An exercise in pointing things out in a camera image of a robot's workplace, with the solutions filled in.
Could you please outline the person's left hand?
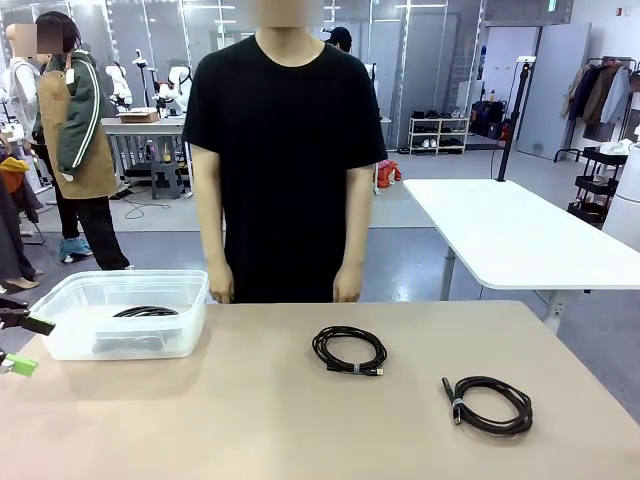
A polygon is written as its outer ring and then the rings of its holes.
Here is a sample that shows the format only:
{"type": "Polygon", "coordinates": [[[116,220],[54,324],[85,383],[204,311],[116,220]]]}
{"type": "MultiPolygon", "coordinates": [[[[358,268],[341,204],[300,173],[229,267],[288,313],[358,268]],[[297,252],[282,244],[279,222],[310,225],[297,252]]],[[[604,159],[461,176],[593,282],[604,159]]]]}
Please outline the person's left hand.
{"type": "Polygon", "coordinates": [[[361,265],[342,265],[333,284],[335,303],[357,302],[362,291],[363,267],[361,265]]]}

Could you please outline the person's right hand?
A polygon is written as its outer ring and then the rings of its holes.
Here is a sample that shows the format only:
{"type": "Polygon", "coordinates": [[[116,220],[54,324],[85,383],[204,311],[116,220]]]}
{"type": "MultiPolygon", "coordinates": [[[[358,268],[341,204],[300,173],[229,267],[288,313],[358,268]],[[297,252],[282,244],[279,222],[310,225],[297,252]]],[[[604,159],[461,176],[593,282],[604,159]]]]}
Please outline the person's right hand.
{"type": "Polygon", "coordinates": [[[230,270],[209,272],[209,291],[213,300],[220,304],[230,304],[234,300],[234,279],[230,270]]]}

